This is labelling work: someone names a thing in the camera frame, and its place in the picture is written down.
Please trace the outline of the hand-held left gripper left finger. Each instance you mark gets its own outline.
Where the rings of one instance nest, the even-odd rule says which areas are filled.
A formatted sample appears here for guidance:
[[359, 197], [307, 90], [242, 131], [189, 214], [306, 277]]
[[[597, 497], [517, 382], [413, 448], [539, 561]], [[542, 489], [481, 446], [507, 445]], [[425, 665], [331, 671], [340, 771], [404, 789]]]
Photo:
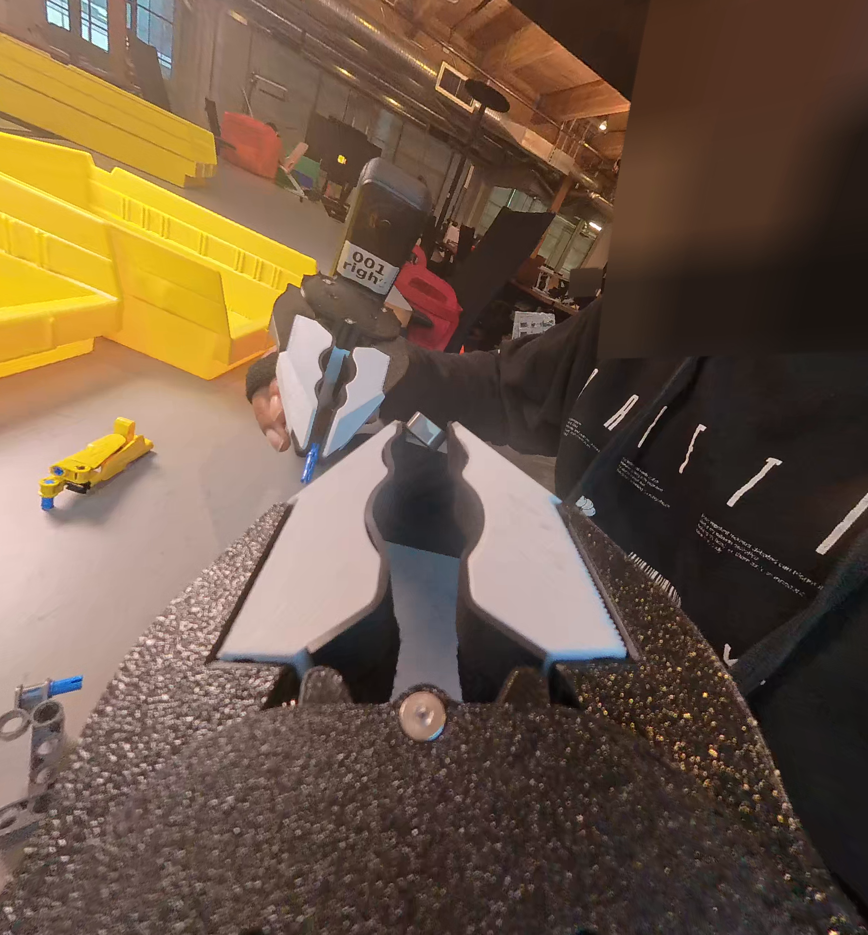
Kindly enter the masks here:
[[373, 508], [403, 432], [383, 427], [292, 498], [224, 625], [217, 664], [284, 664], [302, 675], [381, 606], [390, 564]]

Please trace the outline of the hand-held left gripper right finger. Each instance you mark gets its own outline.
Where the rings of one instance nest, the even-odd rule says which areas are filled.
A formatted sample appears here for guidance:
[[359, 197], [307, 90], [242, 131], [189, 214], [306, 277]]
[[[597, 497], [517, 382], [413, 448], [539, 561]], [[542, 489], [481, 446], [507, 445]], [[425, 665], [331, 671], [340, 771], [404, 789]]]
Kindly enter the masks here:
[[516, 669], [623, 662], [628, 650], [558, 497], [461, 425], [448, 427], [463, 536], [456, 606], [463, 691], [499, 691]]

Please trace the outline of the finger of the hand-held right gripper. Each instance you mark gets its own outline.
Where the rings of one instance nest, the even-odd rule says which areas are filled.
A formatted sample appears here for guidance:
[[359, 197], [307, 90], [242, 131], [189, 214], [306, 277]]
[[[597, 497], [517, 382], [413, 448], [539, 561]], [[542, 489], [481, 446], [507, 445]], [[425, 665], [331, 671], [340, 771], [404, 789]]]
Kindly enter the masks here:
[[344, 448], [378, 411], [384, 398], [384, 384], [390, 357], [373, 347], [356, 347], [350, 353], [355, 368], [344, 385], [342, 401], [335, 407], [327, 430], [321, 457], [328, 458]]
[[279, 394], [295, 442], [323, 442], [337, 379], [338, 348], [332, 333], [319, 321], [296, 315], [279, 352]]

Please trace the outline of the blue axle pin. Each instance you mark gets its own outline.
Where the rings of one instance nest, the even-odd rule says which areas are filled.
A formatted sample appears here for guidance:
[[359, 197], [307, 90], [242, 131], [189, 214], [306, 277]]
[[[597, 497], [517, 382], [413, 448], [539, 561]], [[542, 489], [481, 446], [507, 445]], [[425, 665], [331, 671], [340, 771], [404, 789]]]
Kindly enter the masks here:
[[301, 475], [302, 485], [308, 485], [311, 482], [314, 470], [320, 459], [324, 438], [333, 420], [336, 387], [339, 384], [339, 379], [348, 357], [348, 351], [340, 347], [334, 347], [327, 360], [326, 369], [323, 372], [323, 381], [318, 391], [318, 405], [311, 431], [311, 445], [309, 446]]

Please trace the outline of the large yellow bin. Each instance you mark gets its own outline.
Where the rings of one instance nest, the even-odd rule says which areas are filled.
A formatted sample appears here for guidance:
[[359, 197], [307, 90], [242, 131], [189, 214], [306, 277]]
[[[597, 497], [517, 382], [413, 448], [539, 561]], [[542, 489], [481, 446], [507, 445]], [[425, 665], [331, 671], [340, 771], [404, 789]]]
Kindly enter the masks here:
[[119, 298], [0, 250], [0, 379], [87, 355]]

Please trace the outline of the grey bent beam piece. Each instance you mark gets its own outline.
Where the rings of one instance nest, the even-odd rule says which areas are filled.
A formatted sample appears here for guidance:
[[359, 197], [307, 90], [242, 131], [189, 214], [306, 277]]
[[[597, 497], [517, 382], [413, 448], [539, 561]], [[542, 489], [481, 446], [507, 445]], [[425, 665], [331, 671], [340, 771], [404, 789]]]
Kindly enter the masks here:
[[30, 741], [27, 789], [0, 808], [0, 852], [26, 840], [46, 818], [52, 790], [66, 753], [65, 709], [54, 696], [29, 714], [11, 710], [0, 715], [0, 741]]

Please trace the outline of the person's right forearm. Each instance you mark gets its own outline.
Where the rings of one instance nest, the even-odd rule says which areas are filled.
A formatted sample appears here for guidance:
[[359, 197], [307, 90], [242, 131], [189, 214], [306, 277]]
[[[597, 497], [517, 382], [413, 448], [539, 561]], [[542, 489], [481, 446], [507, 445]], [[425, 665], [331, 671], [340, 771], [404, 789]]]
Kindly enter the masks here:
[[556, 455], [597, 364], [602, 307], [596, 298], [553, 328], [491, 352], [409, 349], [404, 375], [381, 404], [381, 420], [405, 422], [420, 412], [439, 427], [456, 422], [524, 454]]

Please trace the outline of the grey desk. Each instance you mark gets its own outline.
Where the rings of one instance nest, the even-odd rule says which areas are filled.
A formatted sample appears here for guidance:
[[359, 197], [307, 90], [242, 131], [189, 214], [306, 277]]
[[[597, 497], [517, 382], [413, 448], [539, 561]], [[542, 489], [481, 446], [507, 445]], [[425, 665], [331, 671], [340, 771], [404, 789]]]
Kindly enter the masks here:
[[[245, 397], [108, 340], [0, 379], [0, 715], [19, 684], [81, 674], [65, 702], [77, 735], [140, 634], [299, 485]], [[40, 508], [51, 464], [136, 421], [154, 451], [87, 496]], [[27, 788], [28, 739], [0, 740], [0, 807]], [[6, 878], [0, 858], [0, 888]]]

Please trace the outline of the red bag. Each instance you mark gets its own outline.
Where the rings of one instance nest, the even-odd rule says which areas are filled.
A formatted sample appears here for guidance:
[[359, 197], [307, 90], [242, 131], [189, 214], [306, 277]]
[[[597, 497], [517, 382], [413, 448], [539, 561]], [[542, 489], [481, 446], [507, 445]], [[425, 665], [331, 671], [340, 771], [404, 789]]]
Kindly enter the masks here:
[[463, 310], [451, 285], [427, 266], [421, 246], [413, 247], [394, 287], [411, 309], [406, 339], [429, 350], [445, 351]]

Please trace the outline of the red container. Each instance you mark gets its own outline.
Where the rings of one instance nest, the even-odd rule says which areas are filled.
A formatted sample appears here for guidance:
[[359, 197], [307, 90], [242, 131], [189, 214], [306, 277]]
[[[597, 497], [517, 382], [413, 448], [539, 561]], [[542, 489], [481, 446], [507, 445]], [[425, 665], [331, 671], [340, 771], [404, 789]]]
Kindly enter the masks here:
[[252, 116], [226, 111], [221, 119], [222, 155], [234, 166], [275, 181], [284, 147], [275, 128]]

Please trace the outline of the small yellow block assembly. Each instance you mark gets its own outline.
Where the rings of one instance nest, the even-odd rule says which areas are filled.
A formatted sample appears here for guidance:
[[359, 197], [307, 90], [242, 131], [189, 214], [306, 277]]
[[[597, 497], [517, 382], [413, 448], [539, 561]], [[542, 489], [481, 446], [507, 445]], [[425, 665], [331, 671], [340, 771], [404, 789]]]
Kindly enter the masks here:
[[41, 508], [53, 509], [55, 497], [65, 490], [89, 493], [153, 449], [154, 443], [137, 433], [134, 420], [117, 418], [109, 434], [51, 464], [49, 474], [39, 482]]

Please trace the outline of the yellow bins stack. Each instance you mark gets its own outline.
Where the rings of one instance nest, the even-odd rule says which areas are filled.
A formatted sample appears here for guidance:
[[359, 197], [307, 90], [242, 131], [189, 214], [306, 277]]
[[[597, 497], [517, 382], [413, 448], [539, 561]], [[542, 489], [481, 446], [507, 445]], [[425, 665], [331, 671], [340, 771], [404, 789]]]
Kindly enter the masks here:
[[1, 32], [0, 112], [182, 188], [217, 172], [209, 131]]

